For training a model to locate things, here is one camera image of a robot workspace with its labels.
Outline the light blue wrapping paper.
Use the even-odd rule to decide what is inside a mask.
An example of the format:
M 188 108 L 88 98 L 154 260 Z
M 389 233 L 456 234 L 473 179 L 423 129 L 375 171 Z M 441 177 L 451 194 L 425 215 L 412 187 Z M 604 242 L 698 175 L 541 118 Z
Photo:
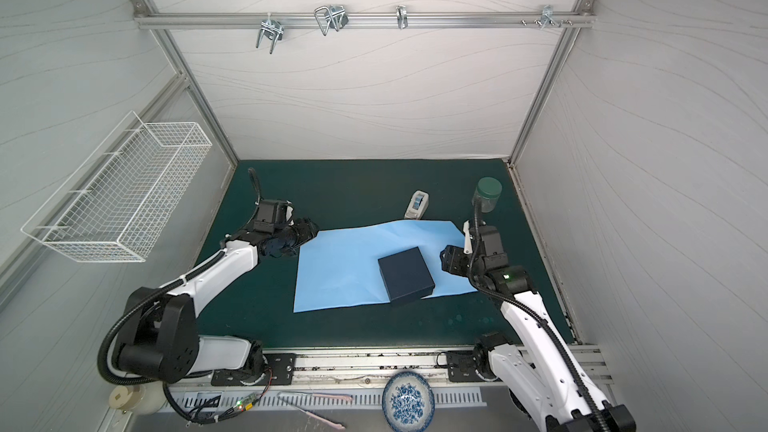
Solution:
M 398 220 L 321 231 L 300 248 L 293 311 L 394 304 L 379 260 L 412 248 L 419 249 L 434 281 L 429 298 L 470 293 L 468 279 L 441 268 L 440 253 L 448 245 L 464 246 L 464 235 L 450 221 Z

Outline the dark navy gift box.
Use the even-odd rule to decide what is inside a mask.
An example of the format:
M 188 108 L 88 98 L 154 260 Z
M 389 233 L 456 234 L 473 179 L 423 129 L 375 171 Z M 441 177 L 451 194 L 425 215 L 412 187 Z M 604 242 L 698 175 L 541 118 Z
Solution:
M 434 279 L 418 247 L 382 257 L 378 266 L 392 305 L 414 302 L 434 292 Z

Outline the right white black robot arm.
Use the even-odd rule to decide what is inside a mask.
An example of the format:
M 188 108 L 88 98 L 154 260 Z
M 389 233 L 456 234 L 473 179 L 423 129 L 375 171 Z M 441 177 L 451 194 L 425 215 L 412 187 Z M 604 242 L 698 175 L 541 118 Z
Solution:
M 482 337 L 473 352 L 477 375 L 506 385 L 515 404 L 541 431 L 635 431 L 627 406 L 614 405 L 582 368 L 562 338 L 526 270 L 512 266 L 498 229 L 482 220 L 483 200 L 472 200 L 465 246 L 440 253 L 444 271 L 465 277 L 493 300 L 527 351 L 501 333 Z

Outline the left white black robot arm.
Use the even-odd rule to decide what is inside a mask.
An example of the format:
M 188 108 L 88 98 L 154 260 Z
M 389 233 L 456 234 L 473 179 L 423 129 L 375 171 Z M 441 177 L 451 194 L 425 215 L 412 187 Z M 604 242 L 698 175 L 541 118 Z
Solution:
M 264 375 L 267 365 L 258 341 L 205 335 L 197 319 L 220 293 L 264 259 L 297 254 L 317 236 L 318 227 L 296 217 L 291 202 L 264 198 L 256 171 L 250 169 L 248 175 L 256 194 L 248 221 L 188 272 L 158 288 L 140 287 L 129 296 L 123 315 L 97 352 L 97 370 L 106 382 L 174 384 L 216 371 L 246 379 Z

